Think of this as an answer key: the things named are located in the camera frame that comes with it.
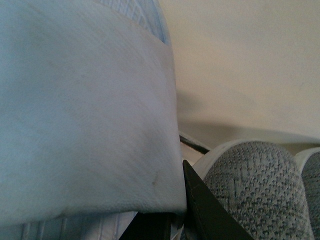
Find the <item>gray knit shoe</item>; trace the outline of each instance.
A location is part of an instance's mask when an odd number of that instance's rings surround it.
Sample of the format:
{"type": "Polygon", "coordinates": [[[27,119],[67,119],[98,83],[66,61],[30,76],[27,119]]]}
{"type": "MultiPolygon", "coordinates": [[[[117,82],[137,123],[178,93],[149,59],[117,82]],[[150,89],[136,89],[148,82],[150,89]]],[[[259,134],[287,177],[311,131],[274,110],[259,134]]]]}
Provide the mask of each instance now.
{"type": "Polygon", "coordinates": [[[204,182],[254,239],[314,239],[303,181],[287,150],[242,142],[212,161],[204,182]]]}
{"type": "Polygon", "coordinates": [[[320,240],[320,147],[298,153],[295,160],[301,163],[314,239],[320,240]]]}

